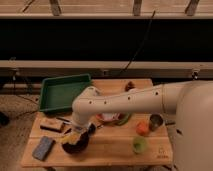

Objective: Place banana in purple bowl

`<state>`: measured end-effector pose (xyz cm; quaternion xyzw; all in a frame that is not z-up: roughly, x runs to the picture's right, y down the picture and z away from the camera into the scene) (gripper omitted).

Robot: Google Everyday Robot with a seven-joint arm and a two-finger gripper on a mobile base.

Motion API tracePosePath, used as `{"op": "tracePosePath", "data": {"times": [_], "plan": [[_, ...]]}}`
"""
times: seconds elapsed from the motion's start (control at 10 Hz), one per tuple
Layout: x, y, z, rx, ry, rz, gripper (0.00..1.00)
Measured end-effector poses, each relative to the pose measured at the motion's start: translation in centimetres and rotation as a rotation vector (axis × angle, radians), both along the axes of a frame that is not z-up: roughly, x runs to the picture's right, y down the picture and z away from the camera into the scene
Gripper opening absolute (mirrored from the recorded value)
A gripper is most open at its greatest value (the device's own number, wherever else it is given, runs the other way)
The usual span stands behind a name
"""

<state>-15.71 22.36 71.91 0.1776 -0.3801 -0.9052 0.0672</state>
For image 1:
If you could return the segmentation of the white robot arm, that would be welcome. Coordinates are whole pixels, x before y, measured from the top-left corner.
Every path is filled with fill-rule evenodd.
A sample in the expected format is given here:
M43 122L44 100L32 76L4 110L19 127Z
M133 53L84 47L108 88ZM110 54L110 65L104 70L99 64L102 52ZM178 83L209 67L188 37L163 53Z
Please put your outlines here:
M173 168L213 171L213 81L160 84L108 96L91 86L73 101L72 109L77 127L101 113L174 114Z

